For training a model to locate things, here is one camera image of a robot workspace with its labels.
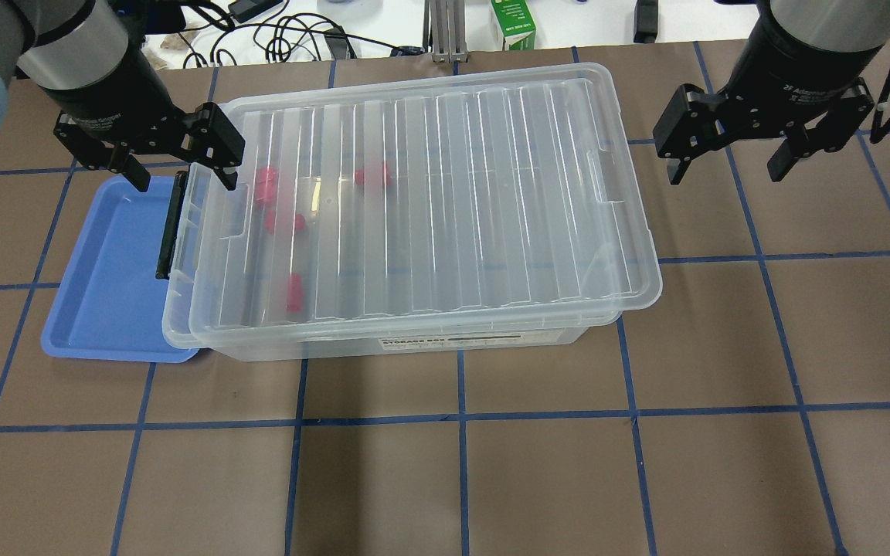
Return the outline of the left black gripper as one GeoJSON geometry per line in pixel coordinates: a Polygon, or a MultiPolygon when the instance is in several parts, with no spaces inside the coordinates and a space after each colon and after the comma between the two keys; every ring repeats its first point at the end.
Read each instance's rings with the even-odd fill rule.
{"type": "Polygon", "coordinates": [[[144,53],[128,42],[101,53],[100,61],[87,53],[42,58],[42,90],[60,108],[54,137],[75,161],[121,172],[145,193],[151,173],[139,156],[172,156],[211,169],[227,191],[236,190],[245,141],[225,110],[213,102],[191,110],[176,105],[144,53]]]}

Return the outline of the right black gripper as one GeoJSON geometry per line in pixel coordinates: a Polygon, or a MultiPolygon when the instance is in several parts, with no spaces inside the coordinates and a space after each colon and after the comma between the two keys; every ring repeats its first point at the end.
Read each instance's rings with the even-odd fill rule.
{"type": "Polygon", "coordinates": [[[760,13],[728,83],[713,94],[679,86],[654,125],[654,147],[667,158],[670,184],[681,183],[685,159],[735,141],[788,137],[767,161],[774,183],[802,154],[844,147],[872,105],[861,74],[873,56],[875,49],[809,45],[773,12],[760,13]]]}

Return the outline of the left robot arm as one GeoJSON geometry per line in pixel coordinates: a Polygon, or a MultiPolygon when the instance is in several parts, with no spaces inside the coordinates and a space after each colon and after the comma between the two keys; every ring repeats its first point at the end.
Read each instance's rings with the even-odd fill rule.
{"type": "Polygon", "coordinates": [[[245,141],[219,105],[176,106],[106,1],[0,1],[0,126],[20,70],[59,106],[54,137],[89,170],[120,174],[139,192],[142,155],[173,156],[237,184],[245,141]]]}

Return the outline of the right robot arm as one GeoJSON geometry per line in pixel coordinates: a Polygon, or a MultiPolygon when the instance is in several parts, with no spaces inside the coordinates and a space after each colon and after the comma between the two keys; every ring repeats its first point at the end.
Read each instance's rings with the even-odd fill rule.
{"type": "Polygon", "coordinates": [[[690,164],[732,142],[776,140],[769,178],[842,149],[871,119],[870,140],[890,133],[890,1],[759,1],[751,35],[724,87],[677,88],[654,125],[672,185],[690,164]]]}

